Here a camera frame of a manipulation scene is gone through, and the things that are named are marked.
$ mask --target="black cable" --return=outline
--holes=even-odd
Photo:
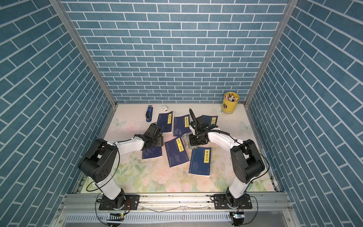
[[[257,202],[257,199],[256,199],[256,197],[254,197],[254,196],[250,196],[250,197],[253,197],[253,198],[256,200],[256,203],[257,203],[257,211],[256,211],[256,213],[254,214],[254,216],[253,216],[253,218],[252,218],[252,220],[251,220],[251,221],[249,221],[249,222],[247,222],[247,223],[243,223],[242,225],[244,225],[244,224],[249,224],[249,223],[253,222],[254,218],[256,217],[256,215],[257,215],[257,213],[258,213],[258,202]]]
[[[106,225],[106,226],[108,226],[108,227],[110,227],[108,224],[105,224],[105,223],[103,223],[102,221],[101,221],[101,219],[98,217],[98,215],[97,215],[97,200],[98,200],[98,196],[99,196],[100,194],[98,194],[97,195],[97,198],[96,198],[96,202],[94,202],[94,212],[96,212],[96,217],[97,217],[97,219],[99,220],[99,222],[101,222],[102,224],[104,224],[104,225]]]
[[[117,153],[118,153],[118,165],[117,165],[117,168],[116,168],[116,170],[115,170],[115,172],[114,172],[114,174],[111,176],[111,178],[106,182],[106,184],[108,183],[108,182],[110,182],[110,180],[114,177],[114,175],[117,173],[117,170],[118,170],[118,166],[120,165],[120,153],[117,151]],[[95,190],[88,190],[88,187],[92,184],[92,183],[94,183],[94,181],[92,181],[91,183],[89,183],[88,185],[87,185],[87,187],[86,187],[86,191],[89,191],[89,192],[91,192],[91,191],[97,191],[98,189],[101,189],[103,186],[105,186],[106,184],[104,184],[104,185],[102,185],[101,187],[99,187],[97,184],[95,184],[96,185],[96,187],[97,187],[97,189],[95,189]]]
[[[240,142],[238,142],[238,141],[237,141],[237,139],[233,138],[231,135],[229,135],[229,137],[230,137],[230,138],[232,138],[232,139],[233,139],[233,141],[235,141],[236,143],[241,144]]]
[[[270,162],[267,160],[267,158],[266,158],[265,156],[263,156],[262,154],[260,154],[258,151],[254,150],[254,149],[252,149],[252,148],[250,148],[250,147],[249,147],[249,149],[250,149],[251,151],[254,151],[254,152],[258,153],[259,155],[261,155],[261,157],[263,157],[263,158],[266,160],[267,164],[269,165],[269,167],[267,168],[266,172],[265,172],[264,174],[260,175],[259,177],[256,177],[255,179],[253,179],[253,180],[252,180],[252,181],[254,181],[254,180],[256,180],[256,179],[258,179],[258,178],[262,177],[263,175],[265,175],[265,174],[266,174],[266,173],[270,170]]]
[[[202,132],[200,134],[196,134],[197,136],[202,136],[204,134],[207,134],[207,133],[221,133],[221,134],[225,134],[225,135],[229,135],[229,133],[226,133],[225,131],[221,131],[221,130],[209,130],[209,131],[205,131],[205,132]]]
[[[218,202],[218,199],[221,199],[222,201],[224,201],[224,202],[226,202],[226,203],[228,203],[227,202],[227,200],[225,199],[225,198],[223,198],[223,197],[221,197],[221,196],[219,196],[219,197],[217,197],[216,198],[216,196],[209,196],[209,198],[211,199],[211,201],[213,201],[213,202]]]
[[[129,202],[129,210],[127,212],[126,212],[126,207],[127,207],[126,202]],[[126,202],[125,202],[125,213],[123,214],[124,216],[126,214],[128,214],[130,212],[130,210],[131,210],[131,203],[130,203],[130,201],[127,200]]]
[[[132,140],[133,138],[131,138],[131,139],[126,139],[126,140],[120,140],[120,141],[115,141],[114,142],[114,145],[115,145],[115,143],[120,143],[120,142],[126,142],[126,141],[130,141],[130,140]]]

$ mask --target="red wire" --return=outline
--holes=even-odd
[[[131,203],[128,200],[126,202],[129,202],[129,211],[127,213],[126,213],[126,203],[125,203],[125,214],[128,214],[130,212],[130,209],[131,209]]]

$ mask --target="pen holder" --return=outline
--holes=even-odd
[[[229,101],[228,99],[226,99],[226,96],[229,97],[229,94],[233,94],[233,97],[237,97],[238,100],[235,102]],[[225,114],[233,113],[233,111],[236,109],[236,106],[237,106],[239,100],[240,100],[240,97],[236,93],[234,93],[234,92],[225,93],[224,98],[223,98],[223,104],[222,104],[222,112]]]

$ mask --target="brick wall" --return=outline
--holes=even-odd
[[[362,12],[300,0],[249,107],[302,226],[363,226]]]
[[[0,6],[0,226],[43,226],[111,107],[48,0]]]
[[[288,0],[62,1],[118,102],[244,100]]]

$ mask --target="blue book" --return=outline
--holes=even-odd
[[[166,155],[168,156],[169,167],[178,166],[189,162],[183,140],[177,137],[171,141],[165,142]]]
[[[189,165],[190,174],[209,177],[211,171],[211,151],[210,147],[197,147],[192,150]]]
[[[173,119],[173,111],[170,113],[159,114],[158,127],[161,128],[163,133],[171,132],[172,119]]]
[[[152,147],[142,150],[142,159],[156,158],[162,155],[161,147]]]
[[[218,116],[207,116],[207,115],[202,115],[203,119],[205,120],[206,123],[208,123],[209,125],[212,124],[217,124],[217,120],[218,120]]]
[[[173,136],[181,136],[186,133],[190,133],[189,128],[189,115],[182,117],[174,117],[174,133]]]

